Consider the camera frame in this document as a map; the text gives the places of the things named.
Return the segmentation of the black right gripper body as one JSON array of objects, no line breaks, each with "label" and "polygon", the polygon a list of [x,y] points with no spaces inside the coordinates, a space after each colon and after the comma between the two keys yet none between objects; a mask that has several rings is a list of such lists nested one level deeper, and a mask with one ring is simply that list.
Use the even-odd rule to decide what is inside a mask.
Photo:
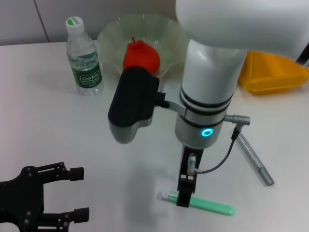
[{"label": "black right gripper body", "polygon": [[201,158],[203,155],[204,150],[203,149],[193,149],[190,147],[183,146],[182,149],[182,158],[181,158],[181,167],[180,167],[180,176],[181,175],[188,175],[188,176],[194,176],[196,177],[195,171],[190,171],[188,174],[188,160],[191,154],[195,156],[196,162],[195,162],[195,169],[199,168]]}]

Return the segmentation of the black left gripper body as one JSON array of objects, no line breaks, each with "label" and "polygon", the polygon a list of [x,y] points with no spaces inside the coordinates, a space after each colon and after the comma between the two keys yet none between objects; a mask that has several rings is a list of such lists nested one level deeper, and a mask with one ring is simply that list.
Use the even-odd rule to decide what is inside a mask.
[{"label": "black left gripper body", "polygon": [[43,209],[43,183],[37,168],[26,166],[9,181],[0,183],[0,222],[11,223],[21,232],[35,231]]}]

